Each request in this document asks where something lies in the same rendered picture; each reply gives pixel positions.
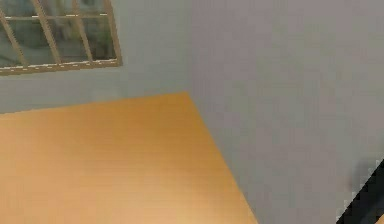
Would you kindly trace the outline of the brown framed window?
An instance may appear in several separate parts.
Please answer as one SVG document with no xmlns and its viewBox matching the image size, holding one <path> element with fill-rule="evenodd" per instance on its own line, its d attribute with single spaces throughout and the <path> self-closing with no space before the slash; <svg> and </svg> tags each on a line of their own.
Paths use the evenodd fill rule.
<svg viewBox="0 0 384 224">
<path fill-rule="evenodd" d="M 112 0 L 0 0 L 0 76 L 121 65 Z"/>
</svg>

